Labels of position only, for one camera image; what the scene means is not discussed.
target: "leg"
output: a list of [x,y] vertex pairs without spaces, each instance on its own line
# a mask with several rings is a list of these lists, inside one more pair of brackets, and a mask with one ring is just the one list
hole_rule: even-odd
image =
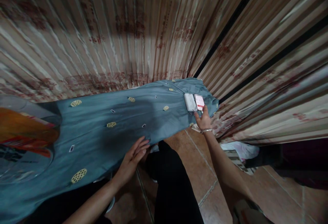
[[159,142],[159,149],[146,159],[148,174],[158,182],[155,224],[204,223],[178,153],[164,141]]

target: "white plastic bag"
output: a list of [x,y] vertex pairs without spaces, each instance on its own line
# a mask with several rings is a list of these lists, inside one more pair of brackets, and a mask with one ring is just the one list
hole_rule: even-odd
[[244,144],[239,141],[234,141],[234,142],[230,142],[227,144],[220,144],[220,145],[222,150],[224,151],[236,150],[242,162],[245,161],[246,159],[251,159],[256,157],[260,152],[260,148],[258,148],[257,146]]

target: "person's left hand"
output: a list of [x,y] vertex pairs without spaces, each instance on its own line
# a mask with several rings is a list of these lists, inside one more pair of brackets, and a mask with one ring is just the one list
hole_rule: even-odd
[[147,144],[149,140],[144,140],[144,138],[144,136],[139,138],[125,154],[119,170],[113,177],[112,181],[114,181],[119,188],[124,186],[132,178],[138,163],[145,155],[146,149],[149,147]]

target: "beige curtain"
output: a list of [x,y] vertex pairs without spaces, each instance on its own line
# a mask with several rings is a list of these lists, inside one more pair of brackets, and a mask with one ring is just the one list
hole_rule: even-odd
[[251,144],[328,137],[327,73],[328,27],[231,97],[215,114],[217,136]]
[[[224,97],[326,16],[327,8],[328,0],[251,0],[199,78]],[[224,101],[213,117],[216,137],[249,143],[326,137],[327,40],[325,28]]]
[[0,0],[0,92],[45,102],[185,78],[239,2]]

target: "grout line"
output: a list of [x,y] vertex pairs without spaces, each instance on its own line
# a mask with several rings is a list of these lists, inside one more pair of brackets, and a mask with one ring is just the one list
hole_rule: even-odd
[[312,216],[310,216],[310,215],[307,215],[307,216],[310,217],[310,219],[311,219],[315,224],[318,224],[317,221],[314,220],[314,219],[312,218]]
[[198,149],[197,145],[195,144],[195,142],[193,141],[193,139],[191,138],[191,136],[189,135],[189,133],[184,130],[186,132],[186,134],[188,135],[189,139],[191,140],[191,142],[194,144],[194,146],[196,147],[197,151],[199,152],[199,154],[202,156],[202,158],[204,159],[205,163],[207,164],[207,166],[209,167],[209,169],[212,171],[212,173],[214,174],[215,178],[217,179],[216,173],[213,171],[211,165],[208,163],[208,161],[205,159],[204,155],[201,153],[201,151]]
[[274,178],[273,175],[270,174],[269,171],[265,167],[263,167],[263,168],[278,183],[278,185],[288,194],[288,196],[291,197],[291,199],[294,200],[294,202],[297,203],[297,205],[302,208],[302,206],[289,194],[288,191],[286,191],[285,188],[283,188],[283,186],[276,180],[276,178]]
[[302,224],[305,224],[305,188],[302,186]]
[[141,181],[140,174],[139,174],[139,169],[138,168],[137,168],[137,176],[138,176],[138,180],[139,180],[139,183],[140,183],[140,186],[141,186],[143,198],[146,201],[146,206],[147,206],[148,214],[149,214],[150,219],[151,219],[151,223],[154,224],[154,217],[153,217],[153,214],[150,211],[150,207],[149,207],[149,203],[148,203],[148,198],[146,196],[146,192],[145,192],[145,189],[144,189],[144,185],[143,185],[143,183]]
[[213,191],[216,183],[218,182],[218,180],[215,180],[215,182],[213,183],[213,185],[210,187],[210,189],[207,191],[207,193],[204,195],[204,197],[200,200],[198,207],[200,208],[203,204],[203,202],[206,200],[206,198],[209,196],[209,194]]

